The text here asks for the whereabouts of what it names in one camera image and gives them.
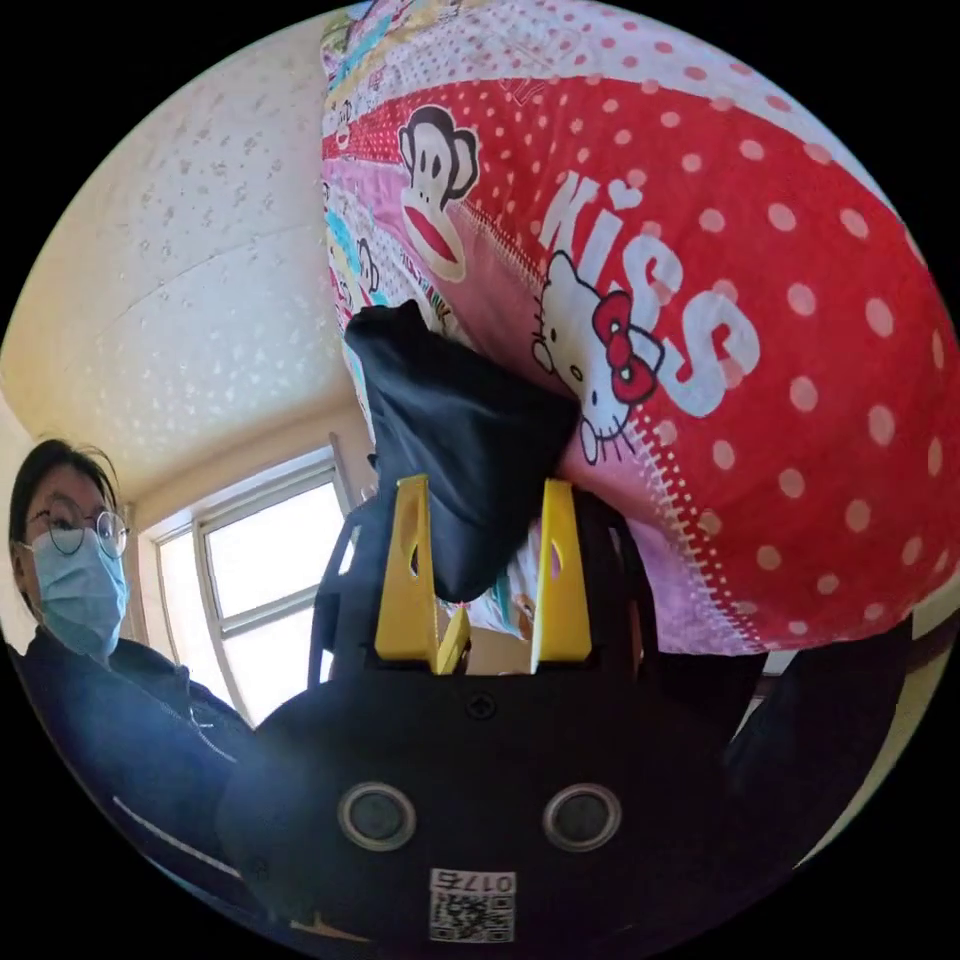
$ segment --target person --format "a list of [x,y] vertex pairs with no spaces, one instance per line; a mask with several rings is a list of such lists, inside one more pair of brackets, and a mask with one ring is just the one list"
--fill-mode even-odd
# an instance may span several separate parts
[[46,440],[10,497],[9,551],[37,621],[8,647],[61,757],[113,824],[188,889],[255,909],[226,862],[214,813],[253,730],[186,666],[120,636],[129,531],[100,451]]

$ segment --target face mask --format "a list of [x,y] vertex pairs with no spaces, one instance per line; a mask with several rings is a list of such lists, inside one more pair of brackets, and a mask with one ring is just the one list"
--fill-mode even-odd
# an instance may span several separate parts
[[49,533],[38,537],[33,560],[40,584],[40,614],[47,630],[68,650],[100,663],[117,648],[129,599],[123,565],[86,530],[80,549],[64,556]]

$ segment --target white ceiling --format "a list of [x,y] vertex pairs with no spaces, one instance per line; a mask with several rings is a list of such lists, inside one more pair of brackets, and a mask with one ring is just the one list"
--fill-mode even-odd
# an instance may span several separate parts
[[352,395],[322,247],[326,16],[213,67],[104,160],[14,311],[3,392],[127,498]]

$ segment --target yellow plastic part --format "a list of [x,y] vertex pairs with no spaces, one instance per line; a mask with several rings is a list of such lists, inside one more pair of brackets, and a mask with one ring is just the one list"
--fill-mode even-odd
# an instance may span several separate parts
[[[573,489],[548,480],[543,491],[543,523],[537,612],[533,621],[533,668],[537,663],[580,663],[592,649],[583,561],[573,509]],[[558,570],[553,571],[553,556]]]
[[469,639],[470,621],[461,608],[439,642],[427,477],[407,477],[397,483],[374,649],[384,660],[421,660],[435,674],[452,673]]

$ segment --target qr code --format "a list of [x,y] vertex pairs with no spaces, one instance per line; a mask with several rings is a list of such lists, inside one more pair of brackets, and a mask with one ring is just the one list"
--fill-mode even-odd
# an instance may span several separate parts
[[515,906],[515,874],[434,870],[430,882],[430,939],[444,943],[511,943]]

